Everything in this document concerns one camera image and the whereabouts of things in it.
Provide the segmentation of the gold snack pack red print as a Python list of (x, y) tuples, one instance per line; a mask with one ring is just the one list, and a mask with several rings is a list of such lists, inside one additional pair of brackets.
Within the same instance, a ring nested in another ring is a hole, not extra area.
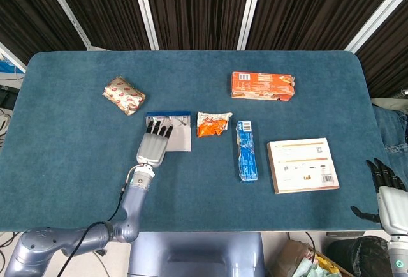
[(127, 116), (134, 114), (146, 99), (146, 95), (134, 88), (126, 79), (118, 76), (104, 88), (103, 96), (114, 103)]

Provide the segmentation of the blue denim jeans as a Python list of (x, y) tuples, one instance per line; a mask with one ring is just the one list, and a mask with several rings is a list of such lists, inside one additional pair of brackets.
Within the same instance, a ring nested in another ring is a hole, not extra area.
[(408, 190), (408, 114), (373, 106), (382, 142), (390, 163), (388, 166)]

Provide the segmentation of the crumpled orange snack bag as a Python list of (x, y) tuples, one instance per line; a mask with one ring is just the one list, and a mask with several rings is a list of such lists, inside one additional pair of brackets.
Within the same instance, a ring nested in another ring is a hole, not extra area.
[(221, 135), (222, 132), (228, 129), (228, 123), (232, 115), (232, 112), (222, 114), (198, 112), (197, 137)]

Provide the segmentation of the orange cardboard biscuit box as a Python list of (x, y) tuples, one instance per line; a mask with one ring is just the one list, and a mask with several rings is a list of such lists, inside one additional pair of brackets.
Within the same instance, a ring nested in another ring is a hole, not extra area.
[(231, 97), (248, 100), (289, 101), (295, 94), (291, 75), (234, 71)]

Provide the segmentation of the blue snack package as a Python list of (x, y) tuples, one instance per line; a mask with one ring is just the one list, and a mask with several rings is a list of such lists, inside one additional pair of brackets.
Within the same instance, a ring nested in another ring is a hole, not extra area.
[(250, 121), (237, 122), (237, 146), (239, 177), (243, 182), (258, 180), (258, 168), (254, 151), (254, 138)]

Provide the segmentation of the dark brown pleated curtain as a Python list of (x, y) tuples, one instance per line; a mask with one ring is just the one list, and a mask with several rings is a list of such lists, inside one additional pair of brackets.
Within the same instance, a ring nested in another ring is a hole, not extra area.
[[(66, 0), (92, 47), (148, 50), (138, 0)], [(149, 0), (161, 50), (234, 50), (246, 0)], [(345, 50), (384, 0), (258, 0), (247, 50)], [(0, 42), (24, 64), (85, 50), (57, 0), (0, 0)], [(408, 0), (357, 51), (371, 97), (408, 89)]]

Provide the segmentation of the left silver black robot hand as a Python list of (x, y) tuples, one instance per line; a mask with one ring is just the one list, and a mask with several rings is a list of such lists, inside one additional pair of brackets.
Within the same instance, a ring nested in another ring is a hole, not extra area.
[(137, 162), (153, 168), (160, 166), (172, 131), (173, 126), (164, 126), (161, 121), (150, 121), (136, 154)]

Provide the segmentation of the flat white product box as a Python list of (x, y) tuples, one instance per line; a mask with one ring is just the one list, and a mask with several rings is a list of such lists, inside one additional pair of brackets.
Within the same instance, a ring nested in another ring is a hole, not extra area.
[(276, 194), (340, 188), (326, 138), (267, 143)]

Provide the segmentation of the teal table cloth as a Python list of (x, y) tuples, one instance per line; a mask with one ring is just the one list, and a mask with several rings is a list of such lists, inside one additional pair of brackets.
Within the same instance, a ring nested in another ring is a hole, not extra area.
[[(289, 101), (231, 97), (234, 71), (291, 75)], [(121, 76), (146, 95), (127, 116), (103, 96)], [(386, 160), (358, 58), (345, 51), (41, 52), (29, 61), (0, 150), (0, 231), (78, 228), (115, 214), (154, 111), (232, 112), (219, 136), (193, 137), (155, 171), (143, 231), (369, 230), (366, 161)], [(258, 180), (239, 177), (237, 122), (250, 121)], [(275, 194), (266, 145), (328, 140), (340, 188)]]

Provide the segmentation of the blue-grey robot torso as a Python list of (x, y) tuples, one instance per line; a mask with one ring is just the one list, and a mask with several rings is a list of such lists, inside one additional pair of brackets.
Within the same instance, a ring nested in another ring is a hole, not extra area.
[(265, 277), (259, 232), (142, 232), (127, 277)]

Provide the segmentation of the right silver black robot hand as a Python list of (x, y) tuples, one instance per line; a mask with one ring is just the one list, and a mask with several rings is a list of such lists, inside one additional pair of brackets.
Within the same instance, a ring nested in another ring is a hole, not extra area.
[(380, 159), (366, 161), (377, 195), (378, 213), (364, 213), (356, 206), (352, 212), (362, 220), (379, 223), (390, 236), (408, 237), (408, 188)]

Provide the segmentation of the wire-frame eyeglasses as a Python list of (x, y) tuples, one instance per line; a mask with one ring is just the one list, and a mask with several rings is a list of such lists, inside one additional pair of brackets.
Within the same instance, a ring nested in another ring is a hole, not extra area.
[(161, 126), (174, 126), (174, 127), (185, 127), (190, 124), (190, 117), (189, 116), (149, 116), (146, 118), (146, 124), (153, 122), (156, 124), (157, 122), (161, 123)]

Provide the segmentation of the black rubbish bag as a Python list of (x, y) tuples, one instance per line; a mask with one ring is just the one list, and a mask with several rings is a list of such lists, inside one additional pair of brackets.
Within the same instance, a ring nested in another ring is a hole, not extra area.
[(363, 236), (332, 242), (326, 256), (354, 277), (393, 277), (387, 241), (377, 236)]

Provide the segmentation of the brown cardboard box with waste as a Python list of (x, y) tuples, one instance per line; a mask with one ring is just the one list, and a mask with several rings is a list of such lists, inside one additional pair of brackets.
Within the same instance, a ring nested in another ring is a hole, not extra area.
[(289, 240), (270, 269), (272, 277), (354, 277), (312, 246)]

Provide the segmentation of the white and blue box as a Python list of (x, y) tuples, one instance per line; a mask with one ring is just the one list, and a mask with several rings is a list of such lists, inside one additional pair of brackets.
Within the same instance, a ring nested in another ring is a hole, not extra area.
[(191, 113), (190, 111), (168, 111), (168, 112), (147, 112), (149, 116), (189, 116), (190, 124), (185, 127), (173, 127), (168, 145), (167, 152), (190, 152), (191, 151)]

